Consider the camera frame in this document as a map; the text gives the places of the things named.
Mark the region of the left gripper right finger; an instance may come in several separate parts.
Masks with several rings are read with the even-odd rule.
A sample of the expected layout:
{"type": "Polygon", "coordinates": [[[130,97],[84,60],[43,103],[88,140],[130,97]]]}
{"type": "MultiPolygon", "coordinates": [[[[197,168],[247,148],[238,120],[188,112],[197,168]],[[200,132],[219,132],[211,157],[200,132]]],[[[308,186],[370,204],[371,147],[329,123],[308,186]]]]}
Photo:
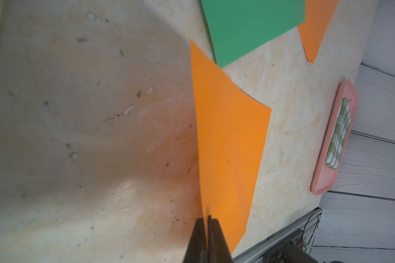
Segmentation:
{"type": "Polygon", "coordinates": [[[207,219],[207,227],[208,262],[232,263],[233,260],[219,221],[209,216],[207,219]]]}

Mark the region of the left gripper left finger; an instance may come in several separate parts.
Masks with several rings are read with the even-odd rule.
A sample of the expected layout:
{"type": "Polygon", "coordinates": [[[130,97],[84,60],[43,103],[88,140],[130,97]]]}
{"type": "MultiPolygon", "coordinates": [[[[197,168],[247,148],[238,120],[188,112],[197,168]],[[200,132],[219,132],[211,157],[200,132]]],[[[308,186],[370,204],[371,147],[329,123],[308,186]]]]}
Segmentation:
{"type": "Polygon", "coordinates": [[[196,220],[189,244],[187,246],[183,263],[206,263],[206,233],[204,219],[196,220]]]}

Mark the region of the orange paper sheet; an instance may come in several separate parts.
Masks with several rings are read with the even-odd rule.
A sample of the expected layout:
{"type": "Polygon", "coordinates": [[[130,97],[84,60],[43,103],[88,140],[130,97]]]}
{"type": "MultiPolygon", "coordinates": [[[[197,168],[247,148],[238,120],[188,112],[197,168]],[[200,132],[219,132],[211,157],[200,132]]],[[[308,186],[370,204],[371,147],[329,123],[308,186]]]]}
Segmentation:
{"type": "Polygon", "coordinates": [[[307,60],[314,64],[339,0],[307,0],[305,21],[298,25],[307,60]]]}
{"type": "Polygon", "coordinates": [[[190,50],[202,212],[220,222],[233,252],[246,232],[271,109],[240,90],[195,43],[190,50]]]}

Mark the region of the green paper sheet bottom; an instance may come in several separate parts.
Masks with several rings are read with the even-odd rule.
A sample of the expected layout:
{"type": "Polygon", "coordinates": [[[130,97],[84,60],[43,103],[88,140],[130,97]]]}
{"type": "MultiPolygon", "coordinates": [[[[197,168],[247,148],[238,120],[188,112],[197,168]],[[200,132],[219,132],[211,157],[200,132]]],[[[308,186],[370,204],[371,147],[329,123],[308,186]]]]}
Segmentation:
{"type": "Polygon", "coordinates": [[[216,63],[223,68],[305,21],[305,1],[201,1],[216,63]]]}

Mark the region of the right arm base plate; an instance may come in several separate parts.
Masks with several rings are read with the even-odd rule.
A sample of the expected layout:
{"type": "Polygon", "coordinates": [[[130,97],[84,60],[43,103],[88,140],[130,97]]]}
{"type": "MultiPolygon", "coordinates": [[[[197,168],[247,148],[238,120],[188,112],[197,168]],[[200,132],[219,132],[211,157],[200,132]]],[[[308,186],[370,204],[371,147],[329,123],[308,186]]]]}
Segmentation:
{"type": "Polygon", "coordinates": [[[263,263],[318,263],[302,248],[301,229],[297,229],[263,255],[263,263]]]}

